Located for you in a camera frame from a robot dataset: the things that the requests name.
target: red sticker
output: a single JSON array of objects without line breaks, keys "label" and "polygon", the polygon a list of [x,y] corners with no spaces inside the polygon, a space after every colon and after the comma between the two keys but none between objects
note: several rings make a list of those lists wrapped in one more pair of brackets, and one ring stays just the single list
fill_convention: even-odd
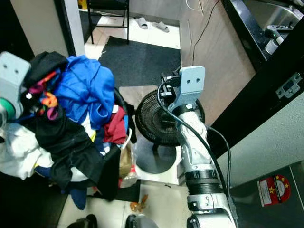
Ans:
[{"label": "red sticker", "polygon": [[262,207],[284,203],[290,196],[288,179],[280,174],[257,182]]}]

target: slipper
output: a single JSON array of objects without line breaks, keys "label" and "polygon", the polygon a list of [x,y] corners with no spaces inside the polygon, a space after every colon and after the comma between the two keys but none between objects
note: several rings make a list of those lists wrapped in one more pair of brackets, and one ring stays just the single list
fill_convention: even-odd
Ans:
[{"label": "slipper", "polygon": [[148,29],[148,25],[145,18],[136,18],[135,20],[139,27],[141,27],[142,29]]},{"label": "slipper", "polygon": [[160,29],[161,31],[169,32],[169,28],[162,21],[160,23],[153,22],[152,26]]}]

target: black cable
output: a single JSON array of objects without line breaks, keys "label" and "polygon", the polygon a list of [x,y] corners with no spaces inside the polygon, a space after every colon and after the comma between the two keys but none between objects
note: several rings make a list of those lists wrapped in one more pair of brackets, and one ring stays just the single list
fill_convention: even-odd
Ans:
[{"label": "black cable", "polygon": [[189,124],[187,124],[186,122],[184,122],[182,119],[178,118],[176,115],[174,115],[172,112],[170,112],[165,105],[161,102],[161,98],[160,98],[160,90],[161,88],[167,84],[167,82],[162,82],[161,85],[158,87],[157,89],[157,102],[158,104],[163,108],[163,110],[165,110],[166,113],[168,113],[170,116],[172,116],[176,121],[178,121],[180,124],[184,125],[185,127],[187,127],[190,131],[192,131],[194,133],[194,135],[201,141],[201,143],[205,146],[205,148],[207,149],[207,151],[209,152],[213,163],[218,171],[219,174],[219,179],[221,181],[222,187],[223,187],[223,191],[225,193],[226,196],[228,196],[228,191],[227,191],[227,187],[225,185],[225,180],[223,177],[223,173],[219,167],[217,158],[215,157],[214,153],[211,151],[210,147],[207,145],[207,143],[205,142],[205,140],[200,136],[200,134],[193,128],[191,127]]},{"label": "black cable", "polygon": [[210,129],[212,131],[214,131],[215,133],[219,134],[222,139],[225,141],[225,144],[226,144],[226,147],[227,147],[227,150],[228,150],[228,171],[227,171],[227,191],[228,191],[228,196],[231,196],[230,194],[230,185],[231,185],[231,150],[230,150],[230,147],[229,147],[229,144],[227,142],[227,140],[225,139],[225,137],[220,133],[218,132],[217,130],[215,130],[214,128],[210,127],[210,126],[206,126],[207,129]]},{"label": "black cable", "polygon": [[208,18],[207,24],[206,24],[205,28],[203,29],[203,31],[201,32],[201,34],[200,34],[200,36],[199,36],[199,39],[198,39],[198,40],[196,41],[196,43],[194,44],[194,47],[193,47],[193,56],[192,56],[192,66],[194,65],[195,47],[196,47],[196,45],[198,44],[198,42],[200,41],[201,37],[203,36],[203,34],[204,34],[204,32],[205,32],[205,30],[206,30],[208,24],[209,24],[209,21],[210,21],[212,12],[213,12],[215,6],[218,4],[219,1],[220,1],[220,0],[218,0],[218,1],[214,4],[214,6],[212,7],[212,10],[211,10],[210,16],[209,16],[209,18]]}]

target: pile of clothes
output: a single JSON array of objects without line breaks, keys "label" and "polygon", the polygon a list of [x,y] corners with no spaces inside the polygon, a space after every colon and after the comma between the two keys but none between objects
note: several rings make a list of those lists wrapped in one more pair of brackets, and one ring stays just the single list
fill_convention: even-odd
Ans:
[{"label": "pile of clothes", "polygon": [[0,131],[0,171],[23,180],[34,172],[48,177],[80,209],[88,187],[112,200],[129,128],[136,142],[134,107],[97,60],[44,52],[31,65],[20,98],[24,114]]}]

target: stainless steel sink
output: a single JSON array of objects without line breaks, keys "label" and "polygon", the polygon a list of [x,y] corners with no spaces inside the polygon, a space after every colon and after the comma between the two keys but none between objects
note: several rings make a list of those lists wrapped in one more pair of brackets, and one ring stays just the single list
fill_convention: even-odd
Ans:
[{"label": "stainless steel sink", "polygon": [[258,0],[244,0],[259,26],[265,30],[268,25],[295,26],[303,14],[293,6],[277,5]]}]

